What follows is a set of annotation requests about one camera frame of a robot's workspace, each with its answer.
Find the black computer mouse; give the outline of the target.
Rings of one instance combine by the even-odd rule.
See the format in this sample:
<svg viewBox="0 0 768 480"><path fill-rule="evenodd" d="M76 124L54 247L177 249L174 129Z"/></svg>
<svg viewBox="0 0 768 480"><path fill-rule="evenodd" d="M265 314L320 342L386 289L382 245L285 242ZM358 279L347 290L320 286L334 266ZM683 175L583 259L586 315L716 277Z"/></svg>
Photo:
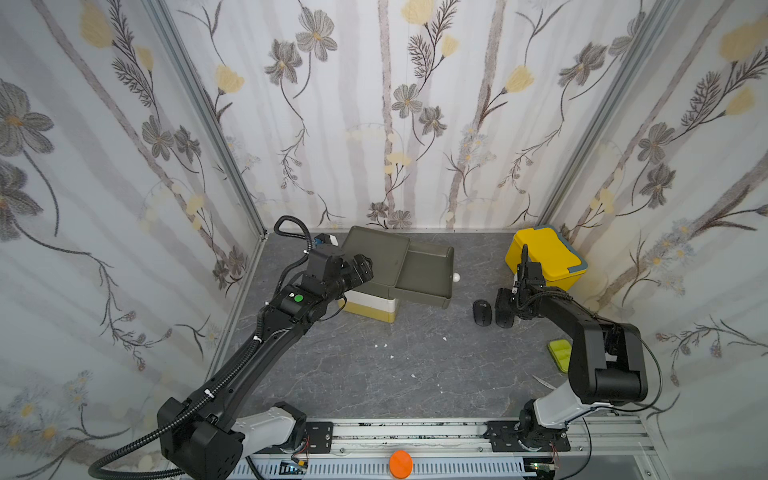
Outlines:
<svg viewBox="0 0 768 480"><path fill-rule="evenodd" d="M516 318L515 298L511 289L499 288L494 305L496 325L503 328L512 328Z"/></svg>
<svg viewBox="0 0 768 480"><path fill-rule="evenodd" d="M480 327L488 327L493 322L493 308L487 300L475 300L472 304L472 315L475 324Z"/></svg>

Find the olive top drawer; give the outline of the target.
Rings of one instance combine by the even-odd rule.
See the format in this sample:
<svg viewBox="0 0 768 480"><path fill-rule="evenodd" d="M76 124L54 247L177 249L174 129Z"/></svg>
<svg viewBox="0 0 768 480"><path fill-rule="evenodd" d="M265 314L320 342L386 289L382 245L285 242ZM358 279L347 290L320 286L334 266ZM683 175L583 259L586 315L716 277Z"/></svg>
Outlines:
<svg viewBox="0 0 768 480"><path fill-rule="evenodd" d="M411 242L390 295L396 299L447 309L454 285L452 246Z"/></svg>

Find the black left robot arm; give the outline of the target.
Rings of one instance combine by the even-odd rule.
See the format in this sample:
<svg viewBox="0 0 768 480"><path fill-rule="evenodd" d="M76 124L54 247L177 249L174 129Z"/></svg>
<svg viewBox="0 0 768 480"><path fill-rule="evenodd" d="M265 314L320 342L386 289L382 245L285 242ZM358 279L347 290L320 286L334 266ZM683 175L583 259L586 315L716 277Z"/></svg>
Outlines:
<svg viewBox="0 0 768 480"><path fill-rule="evenodd" d="M194 479L225 479L244 453L235 421L246 399L277 360L346 292L372 280L373 261L338 246L309 251L305 269L264 306L257 326L221 369L183 401L160 408L163 456Z"/></svg>

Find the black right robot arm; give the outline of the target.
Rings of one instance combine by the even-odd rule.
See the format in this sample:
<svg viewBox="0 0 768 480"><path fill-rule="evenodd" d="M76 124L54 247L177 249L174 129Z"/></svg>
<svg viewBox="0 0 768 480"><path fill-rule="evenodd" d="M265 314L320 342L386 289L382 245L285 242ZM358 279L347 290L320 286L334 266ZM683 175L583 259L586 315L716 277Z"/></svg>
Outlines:
<svg viewBox="0 0 768 480"><path fill-rule="evenodd" d="M648 379L639 330L591 313L566 291L546 284L540 263L521 252L509 300L512 316L551 321L571 339L568 380L528 401L515 427L518 442L539 450L566 436L569 424L599 409L644 400Z"/></svg>

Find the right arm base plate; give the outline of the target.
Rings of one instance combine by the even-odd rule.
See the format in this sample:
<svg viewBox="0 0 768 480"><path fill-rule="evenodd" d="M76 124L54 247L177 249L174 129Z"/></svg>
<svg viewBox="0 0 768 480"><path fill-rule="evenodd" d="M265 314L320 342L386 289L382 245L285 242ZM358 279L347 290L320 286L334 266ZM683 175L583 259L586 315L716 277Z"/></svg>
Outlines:
<svg viewBox="0 0 768 480"><path fill-rule="evenodd" d="M565 430L532 424L522 427L519 421L488 421L483 438L495 453L569 452L571 445Z"/></svg>

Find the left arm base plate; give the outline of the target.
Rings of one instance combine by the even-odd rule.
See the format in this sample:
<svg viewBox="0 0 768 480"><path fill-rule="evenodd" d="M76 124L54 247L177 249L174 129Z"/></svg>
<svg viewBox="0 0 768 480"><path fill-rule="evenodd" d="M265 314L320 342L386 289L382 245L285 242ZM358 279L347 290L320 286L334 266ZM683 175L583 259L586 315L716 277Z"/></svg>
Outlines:
<svg viewBox="0 0 768 480"><path fill-rule="evenodd" d="M261 449L257 454L329 454L333 431L333 422L310 421L304 426L303 438L300 441L289 439L284 444Z"/></svg>

